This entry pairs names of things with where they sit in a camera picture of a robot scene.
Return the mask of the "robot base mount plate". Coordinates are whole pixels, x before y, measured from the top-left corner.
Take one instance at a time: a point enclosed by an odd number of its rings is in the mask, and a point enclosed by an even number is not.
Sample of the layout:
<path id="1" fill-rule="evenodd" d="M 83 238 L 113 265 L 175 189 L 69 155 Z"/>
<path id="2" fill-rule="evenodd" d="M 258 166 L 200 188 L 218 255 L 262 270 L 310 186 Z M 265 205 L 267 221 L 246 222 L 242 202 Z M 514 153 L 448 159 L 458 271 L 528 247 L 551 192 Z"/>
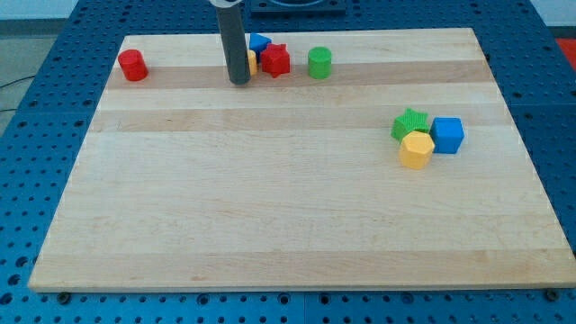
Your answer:
<path id="1" fill-rule="evenodd" d="M 248 0 L 254 17 L 287 14 L 345 14 L 347 0 Z"/>

